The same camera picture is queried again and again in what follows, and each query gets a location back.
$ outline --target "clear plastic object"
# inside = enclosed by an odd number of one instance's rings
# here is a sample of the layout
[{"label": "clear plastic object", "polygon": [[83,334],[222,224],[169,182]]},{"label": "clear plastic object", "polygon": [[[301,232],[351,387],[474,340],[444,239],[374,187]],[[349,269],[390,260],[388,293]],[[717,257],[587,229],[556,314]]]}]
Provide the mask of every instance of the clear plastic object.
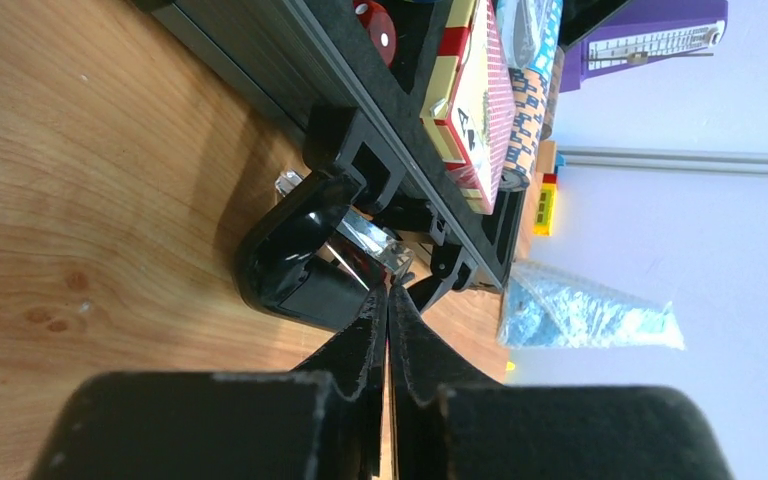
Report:
[{"label": "clear plastic object", "polygon": [[[303,179],[304,177],[300,174],[288,170],[275,180],[275,188],[281,196],[286,196],[302,183]],[[410,268],[413,251],[354,210],[349,210],[349,213],[337,227],[337,232],[375,259],[393,275],[400,276]],[[330,247],[329,249],[335,257],[341,259],[338,252]]]},{"label": "clear plastic object", "polygon": [[532,261],[511,268],[498,342],[508,348],[684,349],[669,304],[658,305]]},{"label": "clear plastic object", "polygon": [[499,0],[496,24],[511,68],[527,68],[537,56],[552,0]]}]

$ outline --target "yellow and red box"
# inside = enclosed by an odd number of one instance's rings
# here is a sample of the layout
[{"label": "yellow and red box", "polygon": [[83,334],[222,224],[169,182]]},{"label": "yellow and red box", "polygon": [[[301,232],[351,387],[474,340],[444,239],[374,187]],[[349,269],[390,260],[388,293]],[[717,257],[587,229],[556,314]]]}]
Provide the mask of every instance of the yellow and red box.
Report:
[{"label": "yellow and red box", "polygon": [[493,213],[516,107],[489,0],[453,0],[420,120],[473,211]]}]

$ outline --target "metronome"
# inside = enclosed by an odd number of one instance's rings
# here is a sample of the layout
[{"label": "metronome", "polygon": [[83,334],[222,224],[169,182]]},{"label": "metronome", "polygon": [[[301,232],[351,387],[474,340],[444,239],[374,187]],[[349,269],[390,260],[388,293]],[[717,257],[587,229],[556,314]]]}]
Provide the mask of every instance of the metronome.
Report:
[{"label": "metronome", "polygon": [[727,0],[635,0],[566,52],[561,92],[609,73],[700,50],[723,38]]}]

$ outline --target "shiny metal piece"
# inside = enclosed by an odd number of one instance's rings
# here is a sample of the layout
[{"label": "shiny metal piece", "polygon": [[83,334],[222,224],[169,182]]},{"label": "shiny metal piece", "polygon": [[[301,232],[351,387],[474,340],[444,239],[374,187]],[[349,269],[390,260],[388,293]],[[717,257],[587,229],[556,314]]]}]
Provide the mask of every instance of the shiny metal piece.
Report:
[{"label": "shiny metal piece", "polygon": [[[275,189],[278,190],[281,196],[286,196],[302,183],[302,180],[304,180],[304,177],[299,173],[287,170],[275,180]],[[340,222],[340,226],[337,227],[337,232],[372,257],[376,262],[380,263],[390,274],[397,278],[404,275],[410,268],[410,264],[413,261],[413,251],[354,210],[349,210],[349,213]],[[340,260],[344,267],[350,270],[350,273],[358,281],[367,286],[333,248],[329,246],[328,249]]]}]

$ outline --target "white surface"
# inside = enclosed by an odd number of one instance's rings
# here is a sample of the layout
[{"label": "white surface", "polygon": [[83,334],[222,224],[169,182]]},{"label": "white surface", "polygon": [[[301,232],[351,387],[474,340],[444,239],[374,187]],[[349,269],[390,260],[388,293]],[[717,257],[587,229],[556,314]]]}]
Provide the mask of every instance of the white surface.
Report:
[{"label": "white surface", "polygon": [[673,301],[686,351],[519,351],[511,380],[655,384],[706,413],[735,474],[768,480],[768,178],[566,168],[531,256]]},{"label": "white surface", "polygon": [[584,81],[558,99],[553,139],[768,153],[768,1],[729,0],[725,35],[711,51]]}]

